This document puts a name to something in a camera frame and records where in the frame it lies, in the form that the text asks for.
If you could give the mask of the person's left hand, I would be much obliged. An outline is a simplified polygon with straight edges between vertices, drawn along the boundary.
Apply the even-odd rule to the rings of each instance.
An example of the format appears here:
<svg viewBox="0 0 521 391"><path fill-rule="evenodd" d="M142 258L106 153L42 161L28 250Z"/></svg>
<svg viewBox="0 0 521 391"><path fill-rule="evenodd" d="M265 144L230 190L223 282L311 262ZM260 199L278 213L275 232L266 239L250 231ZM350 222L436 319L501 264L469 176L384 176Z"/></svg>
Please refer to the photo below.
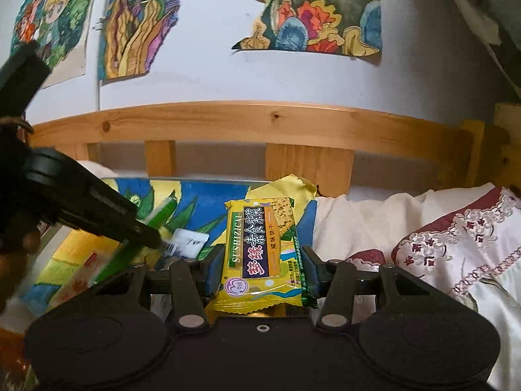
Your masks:
<svg viewBox="0 0 521 391"><path fill-rule="evenodd" d="M29 258L38 252L41 234L36 225L20 223L1 231L1 312L26 274Z"/></svg>

